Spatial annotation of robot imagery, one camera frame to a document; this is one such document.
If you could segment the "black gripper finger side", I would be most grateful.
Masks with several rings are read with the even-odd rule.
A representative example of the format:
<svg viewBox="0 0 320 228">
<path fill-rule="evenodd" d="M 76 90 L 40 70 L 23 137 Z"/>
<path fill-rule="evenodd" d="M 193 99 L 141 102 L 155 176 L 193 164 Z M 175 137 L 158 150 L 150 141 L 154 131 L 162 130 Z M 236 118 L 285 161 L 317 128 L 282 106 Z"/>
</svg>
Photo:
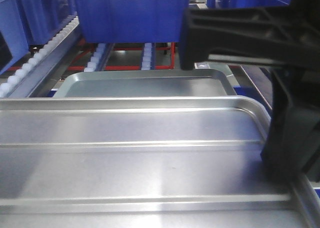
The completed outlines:
<svg viewBox="0 0 320 228">
<path fill-rule="evenodd" d="M 274 69 L 272 116 L 260 154 L 269 175 L 293 180 L 299 173 L 320 179 L 320 74 Z"/>
</svg>

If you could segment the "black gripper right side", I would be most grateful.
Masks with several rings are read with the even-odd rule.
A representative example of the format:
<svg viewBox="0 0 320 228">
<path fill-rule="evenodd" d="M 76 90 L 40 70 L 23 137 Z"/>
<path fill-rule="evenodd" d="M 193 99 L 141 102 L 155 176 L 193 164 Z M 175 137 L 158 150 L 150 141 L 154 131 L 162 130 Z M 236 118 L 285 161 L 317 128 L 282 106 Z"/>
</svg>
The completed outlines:
<svg viewBox="0 0 320 228">
<path fill-rule="evenodd" d="M 320 0 L 291 0 L 286 6 L 188 8 L 179 39 L 180 67 L 192 70 L 209 55 L 319 71 Z"/>
</svg>

